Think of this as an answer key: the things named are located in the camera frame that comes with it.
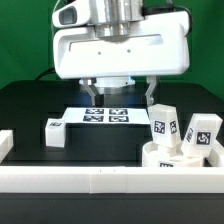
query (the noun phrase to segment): white block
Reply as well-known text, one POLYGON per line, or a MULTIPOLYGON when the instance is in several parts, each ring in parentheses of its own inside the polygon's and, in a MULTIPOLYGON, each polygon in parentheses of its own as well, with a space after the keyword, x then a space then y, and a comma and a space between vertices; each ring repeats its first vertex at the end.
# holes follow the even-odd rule
POLYGON ((170 156, 166 151, 157 150, 153 142, 146 143, 142 148, 143 167, 203 167, 204 158, 185 157, 180 150, 181 144, 176 147, 176 155, 170 156))
POLYGON ((90 193, 126 193, 125 167, 102 167, 90 176, 90 193))
POLYGON ((156 104, 148 108, 153 142, 173 148, 181 142, 176 108, 156 104))
POLYGON ((12 130, 0 131, 0 163, 13 147, 13 132, 12 130))
POLYGON ((208 157, 222 119, 216 114, 193 114, 181 150, 187 157, 208 157))
POLYGON ((215 140, 207 160, 213 167, 224 167, 224 147, 217 140, 215 140))
POLYGON ((51 119, 45 127, 46 146, 64 147, 66 137, 66 123, 62 119, 51 119))

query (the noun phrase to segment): black surface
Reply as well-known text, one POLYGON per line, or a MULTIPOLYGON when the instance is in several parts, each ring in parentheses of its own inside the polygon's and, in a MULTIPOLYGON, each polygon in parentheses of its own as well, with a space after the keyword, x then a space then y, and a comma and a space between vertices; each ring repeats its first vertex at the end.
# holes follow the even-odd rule
MULTIPOLYGON (((105 96, 105 107, 142 108, 145 86, 130 94, 105 96)), ((194 84, 163 84, 156 103, 175 106, 182 137, 193 113, 224 118, 224 103, 194 84)), ((13 129, 15 147, 2 165, 141 164, 147 126, 67 126, 66 147, 46 148, 47 119, 67 106, 89 107, 75 82, 21 81, 0 90, 0 129, 13 129)), ((218 134, 224 143, 224 128, 218 134)), ((224 194, 0 194, 0 223, 223 223, 224 194)))

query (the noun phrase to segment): cable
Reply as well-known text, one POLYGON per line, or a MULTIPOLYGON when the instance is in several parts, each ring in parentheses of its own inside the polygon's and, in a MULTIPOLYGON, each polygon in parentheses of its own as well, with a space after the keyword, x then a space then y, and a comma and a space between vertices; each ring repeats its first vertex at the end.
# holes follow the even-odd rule
POLYGON ((175 8, 184 10, 188 14, 188 17, 189 17, 189 30, 187 33, 187 35, 188 35, 193 29, 193 17, 192 17, 191 11, 188 8, 181 6, 181 5, 175 5, 175 8))
POLYGON ((53 68, 49 68, 46 71, 42 72, 40 75, 38 75, 35 78, 35 81, 39 81, 42 77, 44 77, 46 75, 49 75, 49 74, 53 74, 53 73, 56 73, 55 68, 54 67, 53 68))

